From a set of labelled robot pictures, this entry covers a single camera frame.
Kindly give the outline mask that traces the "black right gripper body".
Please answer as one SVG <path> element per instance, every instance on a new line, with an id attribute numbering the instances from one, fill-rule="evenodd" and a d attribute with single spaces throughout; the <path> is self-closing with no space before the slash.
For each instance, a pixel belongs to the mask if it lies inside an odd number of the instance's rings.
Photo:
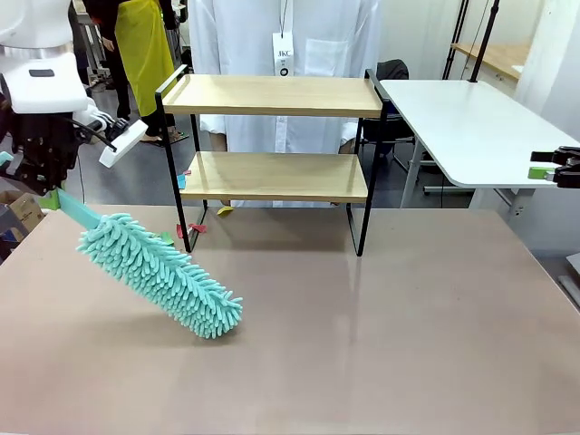
<path id="1" fill-rule="evenodd" d="M 580 151 L 575 147 L 560 147 L 554 151 L 552 162 L 558 164 L 552 181 L 562 189 L 579 189 Z"/>

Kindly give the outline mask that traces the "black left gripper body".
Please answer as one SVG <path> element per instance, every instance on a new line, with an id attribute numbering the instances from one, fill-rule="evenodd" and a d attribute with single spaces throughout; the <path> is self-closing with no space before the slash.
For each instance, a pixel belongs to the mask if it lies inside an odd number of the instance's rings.
<path id="1" fill-rule="evenodd" d="M 12 151 L 22 156 L 15 179 L 40 196 L 60 188 L 76 164 L 81 145 L 73 115 L 14 114 L 9 132 Z"/>

